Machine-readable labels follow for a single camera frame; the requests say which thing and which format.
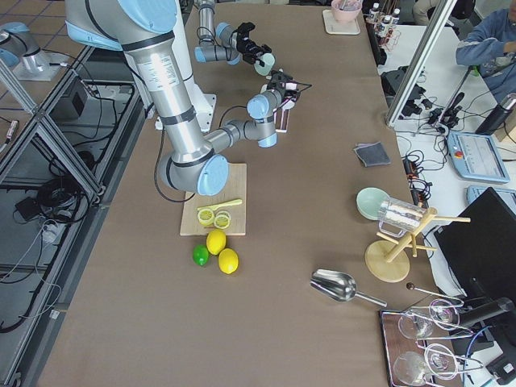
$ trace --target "blue joint cap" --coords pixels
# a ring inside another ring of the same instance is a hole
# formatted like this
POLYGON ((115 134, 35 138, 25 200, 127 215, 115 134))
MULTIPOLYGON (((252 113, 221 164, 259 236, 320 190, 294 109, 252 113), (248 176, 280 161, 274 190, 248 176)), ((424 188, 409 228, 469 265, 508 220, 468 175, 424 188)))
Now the blue joint cap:
POLYGON ((277 133, 274 133, 273 135, 270 135, 269 137, 265 139, 261 139, 258 141, 258 146, 260 148, 270 148, 276 145, 277 143, 277 133))
POLYGON ((197 181, 200 195, 213 196, 223 190, 229 177, 229 164, 222 155, 212 156, 202 167, 197 181))
POLYGON ((66 21, 66 29, 70 39, 86 46, 104 48, 111 51, 122 51, 122 46, 116 40, 107 39, 105 36, 94 34, 66 21))
POLYGON ((240 54, 237 55, 234 60, 229 60, 227 63, 229 65, 237 65, 238 63, 240 63, 240 54))
POLYGON ((218 38, 220 38, 220 34, 222 34, 222 33, 223 33, 224 28, 226 28, 227 26, 229 26, 229 24, 228 24, 228 23, 224 23, 224 22, 219 23, 219 24, 218 24, 218 26, 217 26, 217 28, 215 28, 215 36, 217 36, 218 38))
POLYGON ((267 117, 268 109, 268 99, 262 94, 255 95, 248 102, 248 113, 254 119, 264 119, 267 117))
POLYGON ((195 60, 197 62, 199 62, 199 63, 206 63, 206 57, 202 53, 202 48, 201 47, 197 46, 196 48, 194 48, 193 54, 195 55, 195 60))
POLYGON ((13 54, 12 52, 9 52, 7 50, 2 50, 0 48, 0 59, 2 59, 7 67, 13 67, 16 66, 19 63, 18 57, 13 54))
POLYGON ((143 29, 156 34, 170 32, 176 25, 175 0, 118 0, 129 18, 143 29))
POLYGON ((5 23, 4 25, 0 26, 1 29, 6 30, 8 32, 29 32, 29 27, 27 27, 22 22, 11 22, 11 23, 5 23))

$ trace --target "blue shirt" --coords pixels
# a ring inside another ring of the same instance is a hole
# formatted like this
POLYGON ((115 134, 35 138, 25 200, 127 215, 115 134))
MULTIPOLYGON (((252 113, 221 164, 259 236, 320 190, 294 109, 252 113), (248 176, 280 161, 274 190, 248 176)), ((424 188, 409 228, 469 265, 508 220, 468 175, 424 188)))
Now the blue shirt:
POLYGON ((507 42, 516 40, 516 23, 508 17, 509 10, 496 10, 482 20, 456 49, 458 65, 479 65, 481 76, 500 102, 516 92, 516 60, 514 53, 503 53, 507 42))

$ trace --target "white desk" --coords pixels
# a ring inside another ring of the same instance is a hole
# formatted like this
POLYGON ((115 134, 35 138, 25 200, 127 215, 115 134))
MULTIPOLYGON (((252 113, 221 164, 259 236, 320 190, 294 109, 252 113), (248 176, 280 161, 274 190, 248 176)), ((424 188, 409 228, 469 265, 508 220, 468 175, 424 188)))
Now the white desk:
MULTIPOLYGON (((398 31, 400 32, 400 35, 398 37, 397 44, 393 47, 391 52, 388 52, 388 59, 385 65, 378 67, 379 74, 410 64, 414 51, 423 32, 425 31, 425 27, 399 26, 398 31)), ((425 93, 426 97, 441 106, 446 106, 448 100, 451 98, 451 95, 466 72, 466 68, 464 66, 457 65, 455 61, 455 50, 458 43, 459 40, 453 30, 451 28, 444 28, 441 36, 439 37, 438 43, 435 45, 434 50, 425 64, 424 76, 420 78, 422 82, 420 82, 419 85, 427 90, 425 93)), ((484 94, 475 99, 473 104, 470 106, 470 103, 474 98, 488 90, 489 89, 481 77, 475 77, 470 74, 461 89, 465 95, 460 105, 468 111, 478 114, 492 109, 496 105, 496 101, 491 93, 484 94)), ((407 119, 397 121, 395 130, 399 132, 398 146, 401 156, 404 156, 409 151, 419 149, 424 153, 425 159, 437 161, 443 160, 443 154, 434 150, 434 136, 422 134, 415 135, 415 132, 418 130, 418 126, 421 125, 421 123, 424 123, 427 117, 428 111, 425 111, 423 107, 423 112, 420 116, 413 114, 410 117, 411 120, 407 119)), ((464 125, 463 131, 474 132, 482 121, 482 117, 469 117, 465 120, 461 120, 459 125, 453 129, 460 130, 464 125)), ((500 144, 495 137, 493 137, 493 139, 495 139, 495 142, 500 147, 516 152, 516 144, 500 144)), ((503 159, 516 159, 516 154, 514 153, 502 150, 500 153, 503 159)), ((493 184, 491 186, 516 189, 516 162, 505 163, 505 165, 509 172, 511 181, 508 184, 493 184)), ((440 165, 428 161, 424 166, 427 169, 437 169, 440 165)), ((425 181, 433 183, 433 186, 431 187, 431 198, 428 200, 429 205, 437 208, 441 215, 446 216, 457 216, 468 206, 466 189, 470 185, 489 185, 475 181, 467 181, 460 178, 449 160, 449 157, 447 158, 447 163, 442 169, 439 171, 425 171, 422 174, 422 178, 425 181)), ((432 223, 424 232, 427 233, 431 228, 433 228, 433 226, 435 226, 435 224, 436 223, 432 223)), ((438 246, 435 238, 433 237, 433 233, 430 233, 427 238, 433 246, 438 246)), ((447 294, 458 294, 460 290, 457 289, 450 276, 448 265, 442 252, 435 252, 430 261, 436 285, 447 294)), ((474 357, 487 364, 500 354, 501 350, 495 344, 492 348, 476 352, 474 357)), ((487 370, 471 372, 470 376, 474 380, 475 385, 479 386, 491 377, 487 370)), ((471 382, 467 381, 466 385, 470 386, 471 382)), ((494 386, 497 385, 497 383, 492 382, 490 385, 494 386)), ((515 387, 516 381, 510 383, 509 386, 515 387)))

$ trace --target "brown table surface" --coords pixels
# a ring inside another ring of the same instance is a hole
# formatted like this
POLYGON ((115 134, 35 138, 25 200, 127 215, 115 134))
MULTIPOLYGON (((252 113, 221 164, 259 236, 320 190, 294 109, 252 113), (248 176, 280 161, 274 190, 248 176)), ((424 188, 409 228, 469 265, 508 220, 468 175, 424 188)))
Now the brown table surface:
MULTIPOLYGON (((192 261, 204 238, 180 237, 181 205, 154 189, 160 134, 147 123, 39 386, 387 384, 377 307, 335 302, 310 287, 313 270, 330 268, 353 275, 391 309, 421 297, 404 281, 380 282, 365 266, 377 224, 358 213, 357 192, 374 185, 403 200, 410 195, 364 24, 357 36, 327 35, 323 9, 217 5, 216 24, 253 21, 252 39, 273 49, 277 66, 313 84, 277 146, 242 142, 224 152, 248 164, 247 235, 228 240, 238 271, 221 273, 214 257, 205 268, 192 261), (393 163, 366 169, 352 149, 376 141, 393 163)), ((190 49, 197 26, 192 13, 190 49)), ((193 67, 203 91, 218 94, 216 123, 264 82, 245 63, 193 67)), ((412 259, 407 280, 435 287, 423 254, 412 259)))

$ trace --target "green bowl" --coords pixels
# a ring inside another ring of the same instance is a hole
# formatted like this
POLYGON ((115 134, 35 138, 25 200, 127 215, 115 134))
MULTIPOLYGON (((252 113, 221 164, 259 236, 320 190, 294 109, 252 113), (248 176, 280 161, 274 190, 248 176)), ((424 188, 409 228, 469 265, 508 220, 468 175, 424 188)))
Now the green bowl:
POLYGON ((356 208, 365 218, 378 220, 380 204, 388 198, 389 195, 379 188, 364 188, 356 195, 356 208))

